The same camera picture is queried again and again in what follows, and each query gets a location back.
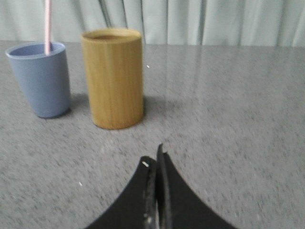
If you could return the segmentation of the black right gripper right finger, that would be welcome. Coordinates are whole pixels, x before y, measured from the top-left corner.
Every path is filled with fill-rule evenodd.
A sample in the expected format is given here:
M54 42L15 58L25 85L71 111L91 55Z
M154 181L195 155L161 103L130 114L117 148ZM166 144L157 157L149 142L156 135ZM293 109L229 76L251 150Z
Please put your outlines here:
M234 229L193 192L163 144L157 150L156 198L161 229Z

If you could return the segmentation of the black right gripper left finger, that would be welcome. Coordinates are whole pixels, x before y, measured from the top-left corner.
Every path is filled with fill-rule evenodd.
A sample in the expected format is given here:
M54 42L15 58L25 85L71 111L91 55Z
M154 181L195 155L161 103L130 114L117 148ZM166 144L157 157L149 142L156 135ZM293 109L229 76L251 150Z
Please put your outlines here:
M156 161L148 156L142 156L123 192L87 228L155 229L156 171Z

